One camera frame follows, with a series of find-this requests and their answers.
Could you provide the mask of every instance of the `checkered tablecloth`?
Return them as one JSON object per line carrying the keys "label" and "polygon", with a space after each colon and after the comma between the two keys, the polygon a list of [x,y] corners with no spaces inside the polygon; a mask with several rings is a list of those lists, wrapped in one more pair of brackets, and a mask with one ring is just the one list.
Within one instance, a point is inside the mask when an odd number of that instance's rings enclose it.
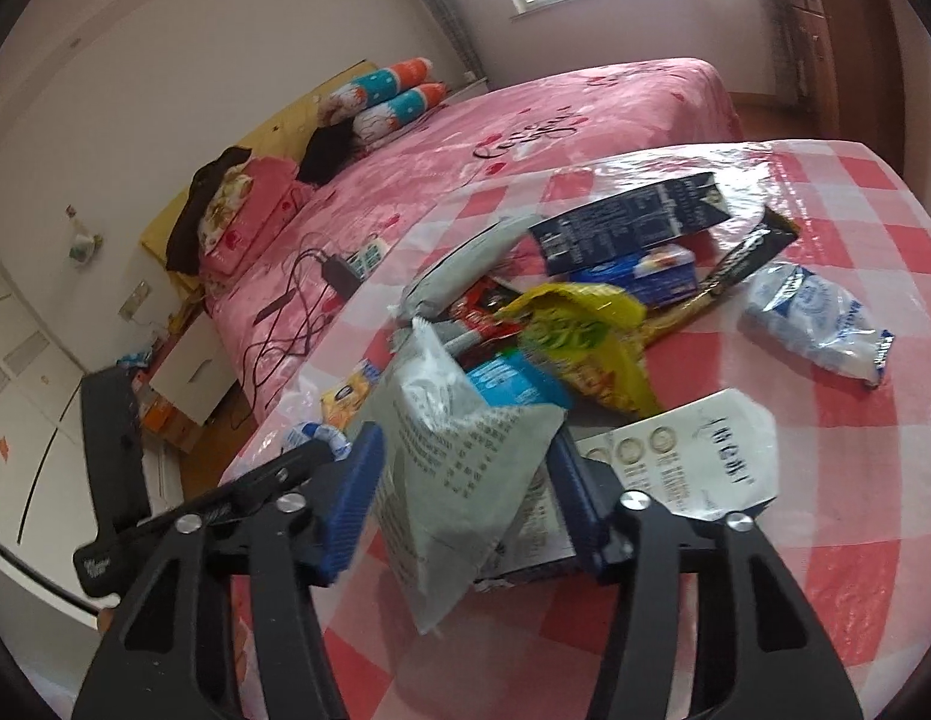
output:
{"label": "checkered tablecloth", "polygon": [[[648,354],[667,408],[735,386],[776,415],[780,495],[760,524],[872,717],[931,642],[931,220],[865,146],[674,146],[455,191],[395,246],[299,376],[326,389],[363,357],[387,362],[389,307],[402,288],[501,215],[555,215],[696,170],[715,170],[735,215],[693,240],[700,265],[740,240],[769,204],[803,228],[784,258],[846,287],[896,334],[884,383],[866,391],[744,335],[738,290]],[[534,248],[520,247],[505,274],[541,279]],[[246,462],[240,457],[230,475]],[[420,637],[370,526],[349,572],[315,599],[353,720],[577,720],[592,693],[614,590],[579,576],[472,593]],[[236,603],[243,631],[250,617],[242,592]],[[691,625],[684,620],[675,712],[689,683]],[[261,715],[250,638],[242,637],[243,696]]]}

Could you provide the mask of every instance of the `power adapter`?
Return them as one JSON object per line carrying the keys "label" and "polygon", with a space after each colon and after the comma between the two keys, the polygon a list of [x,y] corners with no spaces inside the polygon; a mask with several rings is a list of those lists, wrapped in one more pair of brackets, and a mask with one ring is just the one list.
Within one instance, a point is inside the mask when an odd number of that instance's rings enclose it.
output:
{"label": "power adapter", "polygon": [[362,276],[337,254],[330,254],[323,260],[320,271],[325,283],[330,285],[342,300],[349,300],[362,285]]}

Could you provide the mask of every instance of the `yellow headboard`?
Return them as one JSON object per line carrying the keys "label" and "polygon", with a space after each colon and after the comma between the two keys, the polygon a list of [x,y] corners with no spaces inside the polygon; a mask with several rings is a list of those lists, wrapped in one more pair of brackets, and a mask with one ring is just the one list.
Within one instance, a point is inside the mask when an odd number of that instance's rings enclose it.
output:
{"label": "yellow headboard", "polygon": [[[316,131],[317,124],[317,103],[320,98],[330,92],[335,92],[347,81],[351,81],[358,76],[364,76],[378,70],[368,60],[363,60],[353,65],[348,70],[342,71],[333,79],[325,81],[311,92],[302,95],[298,100],[287,105],[280,112],[271,117],[267,122],[263,122],[253,129],[252,132],[237,142],[237,146],[246,146],[251,148],[253,154],[288,157],[296,162],[301,161],[305,154],[305,148],[309,145],[309,139],[312,133]],[[223,148],[229,146],[229,143],[223,143]],[[155,217],[148,227],[143,231],[139,242],[145,250],[157,258],[165,266],[165,248],[166,242],[172,228],[176,225],[176,220],[182,209],[185,207],[185,201],[189,198],[189,188],[186,187],[177,194],[172,202],[162,209],[159,215]],[[173,283],[184,288],[187,292],[192,292],[198,286],[196,279],[181,274],[169,274]]]}

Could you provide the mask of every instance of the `black cable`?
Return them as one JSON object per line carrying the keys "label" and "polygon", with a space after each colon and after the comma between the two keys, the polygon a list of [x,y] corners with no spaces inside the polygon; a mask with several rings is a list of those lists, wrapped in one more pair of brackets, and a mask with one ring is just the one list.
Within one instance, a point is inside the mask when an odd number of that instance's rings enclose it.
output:
{"label": "black cable", "polygon": [[[289,270],[289,277],[286,280],[285,292],[288,293],[289,290],[292,289],[293,282],[296,281],[296,269],[302,262],[307,259],[313,259],[316,262],[323,264],[328,261],[328,258],[328,255],[320,248],[307,248],[307,250],[299,252],[299,254],[296,255],[296,259],[293,261],[291,269]],[[238,430],[240,427],[242,427],[243,424],[245,424],[248,418],[250,418],[251,415],[256,412],[256,403],[258,402],[260,389],[262,386],[266,385],[272,376],[275,375],[275,372],[277,372],[277,370],[280,368],[282,362],[284,362],[289,357],[308,357],[310,351],[312,350],[313,338],[318,335],[318,333],[322,333],[323,330],[328,327],[329,317],[323,317],[322,324],[318,326],[313,326],[312,319],[315,310],[322,306],[323,298],[325,298],[325,293],[327,293],[329,290],[329,285],[326,284],[323,287],[323,290],[319,294],[318,299],[311,307],[309,306],[305,295],[302,293],[301,284],[299,284],[299,281],[296,281],[296,290],[299,292],[299,299],[301,300],[302,307],[304,307],[306,313],[305,319],[302,321],[301,325],[299,325],[299,330],[296,331],[295,336],[293,338],[279,338],[278,340],[276,338],[272,338],[275,333],[275,328],[277,328],[280,317],[282,316],[282,311],[285,308],[285,306],[282,306],[275,313],[275,317],[272,318],[272,324],[269,326],[269,332],[266,334],[265,341],[256,341],[255,343],[250,343],[243,351],[242,380],[240,381],[239,386],[241,389],[243,389],[243,391],[246,389],[248,372],[251,372],[251,377],[253,377],[253,400],[251,400],[248,413],[243,416],[241,420],[239,420],[238,424],[236,424],[232,419],[229,420],[229,426],[232,428],[232,430]],[[304,341],[304,349],[302,349],[301,352],[296,352],[296,345],[301,341]],[[277,346],[277,344],[281,343],[288,343],[289,346],[285,348]],[[251,367],[247,367],[248,355],[250,355],[251,351],[253,351],[256,346],[260,347],[258,353],[256,354],[256,360],[254,360]],[[256,375],[259,365],[266,357],[266,355],[272,352],[280,352],[280,360],[278,360],[278,362],[272,367],[272,370],[270,370],[265,377],[259,379],[259,377]]]}

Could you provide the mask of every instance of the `cylindrical pillow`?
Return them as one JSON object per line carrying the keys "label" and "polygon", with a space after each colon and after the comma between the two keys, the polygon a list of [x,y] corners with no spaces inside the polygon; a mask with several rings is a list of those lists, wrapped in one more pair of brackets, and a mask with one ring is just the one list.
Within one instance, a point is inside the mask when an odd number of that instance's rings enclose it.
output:
{"label": "cylindrical pillow", "polygon": [[319,126],[339,124],[400,92],[418,86],[432,71],[432,62],[418,56],[366,76],[352,79],[319,103]]}
{"label": "cylindrical pillow", "polygon": [[424,83],[403,92],[387,103],[363,111],[352,122],[352,131],[356,140],[368,146],[384,138],[406,124],[419,119],[430,108],[435,108],[445,100],[445,84]]}

